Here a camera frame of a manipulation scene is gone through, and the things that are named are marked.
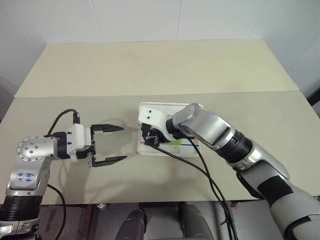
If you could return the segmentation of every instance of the black connector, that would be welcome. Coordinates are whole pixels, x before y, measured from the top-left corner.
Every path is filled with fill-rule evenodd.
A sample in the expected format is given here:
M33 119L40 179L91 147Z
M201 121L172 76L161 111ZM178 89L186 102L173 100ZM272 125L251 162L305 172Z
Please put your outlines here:
M73 112L73 124L80 124L80 114L77 111Z
M180 130L175 128L173 118L170 118L165 122L165 127L166 127L168 133L172 134L172 136L175 139L178 140L178 139L185 139L186 138L186 135L184 135Z
M144 145L159 147L162 143L170 142L161 131L156 128L152 128L151 125L142 123L141 131L144 139Z

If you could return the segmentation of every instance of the metal screw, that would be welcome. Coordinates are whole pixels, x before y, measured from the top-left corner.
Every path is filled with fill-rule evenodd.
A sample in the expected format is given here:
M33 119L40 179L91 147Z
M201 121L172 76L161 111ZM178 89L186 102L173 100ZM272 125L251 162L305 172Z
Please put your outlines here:
M99 203L99 204L96 205L96 207L97 207L98 209L100 209L101 211L104 211L104 210L106 210L106 208L107 208L107 204L105 204L105 203Z

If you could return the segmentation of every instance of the wire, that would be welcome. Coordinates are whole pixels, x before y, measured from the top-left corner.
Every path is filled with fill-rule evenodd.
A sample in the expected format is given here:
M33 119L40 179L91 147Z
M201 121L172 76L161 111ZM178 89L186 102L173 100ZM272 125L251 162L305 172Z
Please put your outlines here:
M215 188L217 189L217 191L219 192L219 194L220 194L220 196L222 198L222 203L225 205L225 208L226 208L226 209L223 208L223 210L224 210L224 213L226 215L226 219L229 220L229 222L227 222L227 229L228 229L228 233L229 233L229 238L231 236L230 228L232 228L232 233L233 233L234 239L237 240L238 239L238 235L237 235L234 219L233 219L232 213L230 212L230 209L229 209L229 207L227 205L227 201L225 199L225 196L222 194L220 188L215 183L215 181L211 178L211 175L210 175L209 169L207 167L206 161L205 161L204 157L202 156L201 152L199 151L198 147L195 145L195 143L192 141L192 139L189 136L185 136L185 137L188 139L188 141L191 143L191 145L193 146L195 151L198 153L198 155L199 155L199 157L200 157L200 159L202 161L202 164L204 166L204 169L205 169L205 171L206 171L206 173L208 175L210 187L211 187L213 193L215 193L215 189L214 189L214 186L215 186Z
M50 127L50 129L49 129L49 131L48 131L48 133L47 133L47 135L46 135L45 137L48 137L49 135L51 135L51 133L52 133L53 129L55 128L55 126L56 126L57 122L59 121L59 119L60 119L63 115L65 115L65 114L67 114L67 113L69 113L69 112L73 112L73 123L74 123L74 124L75 124L75 123L77 123L77 124L80 123L80 120L79 120L79 121L77 120L77 114L78 114L78 112L77 112L75 109L73 109L73 108L69 108L69 109L64 110L63 112L61 112L61 113L55 118L54 122L52 123L52 126Z
M195 150L197 151L197 153L199 154L199 157L200 157L200 159L201 159L201 161L202 161L202 163L203 163L204 168L205 168L206 171L204 171L202 168L200 168L199 166L195 165L194 163L192 163L192 162L190 162L190 161L188 161L188 160L185 160L185 159L183 159L183 158L181 158L181 157L179 157L179 156L176 156L176 155L174 155L174 154L172 154L172 153L170 153L170 152L167 152L167 151L165 151L165 150L163 150L163 149L161 149L161 148L159 148L159 147L156 147L156 146L154 146L154 145L149 145L149 144L148 144L148 146L150 146L150 147L152 147L153 149L156 149L156 150L158 150L158 151L160 151L160 152L162 152L162 153L164 153L164 154L166 154L166 155L168 155L168 156L170 156L170 157L172 157L172 158L175 158L175 159L177 159L177 160L179 160L179 161L181 161L181 162L183 162L183 163L186 163L186 164L188 164L188 165L196 168L197 170L199 170L202 174L204 174L204 175L209 179L210 186L211 186L211 190L212 190L213 194L215 195L215 197L217 198L218 202L221 204L221 206L222 206L222 208L223 208L223 210L224 210L225 222L226 222L226 224L227 224L229 239L231 239L231 240L233 239L233 237L232 237L232 233L233 233L234 239L235 239L235 240L238 240L238 236L237 236L237 233L236 233L236 229L235 229L235 227L234 227L234 222L233 222L232 217L231 217L231 214L230 214L230 212L229 212L230 210L229 210L229 208L228 208L228 205L227 205L227 203L226 203L226 199L225 199L224 195L222 194L221 190L219 189L219 187L218 187L218 185L215 183L215 181L211 178L209 169L208 169L208 167L207 167L207 164L206 164L203 156L201 155L199 149L197 148L197 146L193 143L193 141L192 141L189 137L187 137L187 139L191 142L192 146L195 147L194 149L195 149ZM217 192L215 191L215 189L214 189L213 186L216 187L217 191L218 191L219 194L221 195L222 200L221 200L220 197L218 196L218 194L217 194Z
M61 112L61 113L55 118L55 120L54 120L52 126L50 127L47 135L45 135L44 137L52 137L53 135L52 135L51 133L52 133L53 129L55 128L55 126L56 126L57 122L59 121L59 119L60 119L63 115L65 115L65 114L67 114L67 113L69 113L69 112L73 112L73 120L72 120L73 123L74 123L74 124L79 124L79 123L80 123L80 118L79 118L78 112L77 112L75 109L73 109L73 108L69 108L69 109L64 110L63 112ZM66 218L67 218L66 201L65 201L64 195L63 195L57 188L55 188L54 186L52 186L52 185L50 185L50 184L48 184L47 186L48 186L49 188L51 188L52 190L56 191L56 193L60 196L61 201L62 201L63 220L62 220L62 225L61 225L61 227L60 227L60 230L59 230L58 234L57 234L56 237L55 237L55 240L58 240L59 237L60 237L60 235L61 235L61 233L62 233L62 231L63 231L63 229L64 229L64 227L65 227L65 225L66 225Z
M55 240L58 240L59 237L60 237L60 235L61 235L61 233L62 233L62 231L63 231L63 229L64 229L64 227L65 227L65 225L66 225L66 218L67 218L66 201L65 201L65 198L64 198L63 194L62 194L57 188L55 188L54 186L52 186L52 185L50 185L50 184L48 184L47 186L48 186L49 188L51 188L52 190L56 191L56 193L60 196L61 201L62 201L63 221L62 221L62 225L61 225L61 227L60 227L60 230L59 230L58 234L57 234L56 237L55 237Z

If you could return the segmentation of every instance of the green strip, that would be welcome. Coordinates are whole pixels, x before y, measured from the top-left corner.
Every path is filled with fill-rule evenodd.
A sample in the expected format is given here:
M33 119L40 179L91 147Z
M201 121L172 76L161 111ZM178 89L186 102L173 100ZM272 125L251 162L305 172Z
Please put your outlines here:
M169 145L181 145L182 144L182 138L177 141L171 141L169 142Z

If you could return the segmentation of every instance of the white object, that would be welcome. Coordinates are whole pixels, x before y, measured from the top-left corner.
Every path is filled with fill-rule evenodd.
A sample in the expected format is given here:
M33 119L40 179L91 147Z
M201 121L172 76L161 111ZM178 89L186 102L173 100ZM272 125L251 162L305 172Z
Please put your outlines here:
M161 149L179 157L198 157L199 155L196 150L187 139L176 140L172 134L168 133L166 127L167 120L187 105L189 103L141 102L139 105L138 122L139 124L145 123L155 129L161 130L164 137L171 141L169 143L161 143ZM193 142L200 149L199 141L194 139ZM140 155L166 156L166 154L145 145L141 130L138 133L137 152Z
M67 130L67 133L66 153L70 156L72 162L78 162L77 151L84 150L91 145L90 128L75 123Z

